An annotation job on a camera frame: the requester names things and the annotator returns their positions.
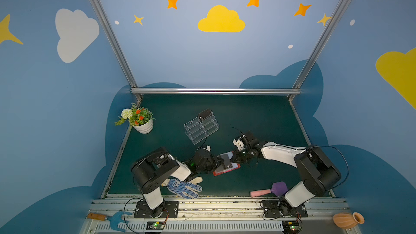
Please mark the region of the red card holder wallet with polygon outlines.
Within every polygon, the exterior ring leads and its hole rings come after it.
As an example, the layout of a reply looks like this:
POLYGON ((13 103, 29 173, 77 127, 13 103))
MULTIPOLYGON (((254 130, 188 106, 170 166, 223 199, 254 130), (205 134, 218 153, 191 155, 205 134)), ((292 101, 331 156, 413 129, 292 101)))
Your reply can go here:
POLYGON ((231 172, 239 169, 241 166, 238 163, 232 162, 233 152, 227 152, 217 156, 217 160, 220 162, 219 166, 213 171, 214 176, 218 176, 224 173, 231 172))

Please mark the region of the dark credit card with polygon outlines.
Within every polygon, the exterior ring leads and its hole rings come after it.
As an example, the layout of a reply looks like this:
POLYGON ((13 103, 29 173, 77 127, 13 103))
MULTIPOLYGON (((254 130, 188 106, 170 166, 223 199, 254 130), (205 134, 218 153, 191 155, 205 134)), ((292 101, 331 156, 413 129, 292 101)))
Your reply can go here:
POLYGON ((204 110, 204 111, 202 111, 198 114, 198 119, 200 121, 204 121, 204 120, 210 118, 212 115, 213 115, 212 110, 208 108, 208 109, 206 109, 206 110, 204 110))
POLYGON ((230 161, 230 157, 227 153, 221 154, 220 157, 223 159, 223 167, 224 170, 228 170, 230 168, 232 168, 232 163, 230 161))

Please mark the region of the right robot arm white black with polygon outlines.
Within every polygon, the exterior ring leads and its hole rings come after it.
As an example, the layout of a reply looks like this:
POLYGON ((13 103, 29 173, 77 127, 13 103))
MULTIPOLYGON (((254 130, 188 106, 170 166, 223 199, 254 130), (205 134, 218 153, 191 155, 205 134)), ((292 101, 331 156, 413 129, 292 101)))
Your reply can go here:
POLYGON ((251 132, 233 140, 237 147, 231 161, 245 164, 253 158, 278 161, 295 167, 301 181, 279 199, 279 211, 287 215, 304 202, 321 197, 341 180, 341 172, 319 146, 293 147, 260 142, 251 132))

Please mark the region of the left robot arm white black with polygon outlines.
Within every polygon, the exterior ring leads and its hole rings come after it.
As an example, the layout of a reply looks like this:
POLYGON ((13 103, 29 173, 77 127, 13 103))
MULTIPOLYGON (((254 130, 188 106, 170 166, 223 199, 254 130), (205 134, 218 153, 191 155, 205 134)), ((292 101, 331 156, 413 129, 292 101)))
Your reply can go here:
POLYGON ((198 147, 193 157, 182 162, 161 147, 137 160, 131 167, 133 183, 141 191, 150 210, 164 203, 160 187, 165 184, 175 195, 197 199, 202 187, 192 182, 199 174, 217 170, 224 159, 211 153, 210 146, 198 147))

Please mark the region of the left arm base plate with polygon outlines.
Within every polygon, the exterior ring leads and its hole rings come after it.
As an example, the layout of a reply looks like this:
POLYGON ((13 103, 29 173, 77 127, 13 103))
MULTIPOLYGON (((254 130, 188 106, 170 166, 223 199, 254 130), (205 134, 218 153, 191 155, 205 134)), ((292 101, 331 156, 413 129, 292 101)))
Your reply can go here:
POLYGON ((145 201, 139 201, 136 204, 134 218, 177 218, 178 201, 164 201, 155 209, 150 209, 145 201))

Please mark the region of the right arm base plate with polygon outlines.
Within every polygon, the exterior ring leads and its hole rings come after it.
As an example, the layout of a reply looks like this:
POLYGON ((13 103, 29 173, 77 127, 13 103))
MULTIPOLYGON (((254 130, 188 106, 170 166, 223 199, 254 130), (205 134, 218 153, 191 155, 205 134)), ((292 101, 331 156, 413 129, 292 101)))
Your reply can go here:
POLYGON ((260 206, 263 209, 264 218, 308 217, 304 204, 301 204, 298 207, 292 207, 286 201, 262 200, 260 206))

